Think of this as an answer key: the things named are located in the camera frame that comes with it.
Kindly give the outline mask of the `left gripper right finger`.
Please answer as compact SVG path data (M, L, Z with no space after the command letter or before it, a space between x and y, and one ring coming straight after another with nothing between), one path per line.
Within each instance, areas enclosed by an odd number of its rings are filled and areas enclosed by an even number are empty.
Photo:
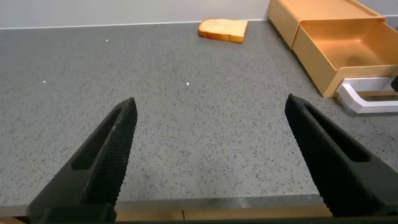
M336 217L397 215L397 172L307 100L285 115L324 203Z

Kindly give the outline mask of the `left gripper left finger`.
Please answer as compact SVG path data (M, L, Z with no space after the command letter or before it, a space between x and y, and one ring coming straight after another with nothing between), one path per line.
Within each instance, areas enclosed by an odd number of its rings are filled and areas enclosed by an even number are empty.
M136 123L134 99L117 104L31 201L30 222L115 222Z

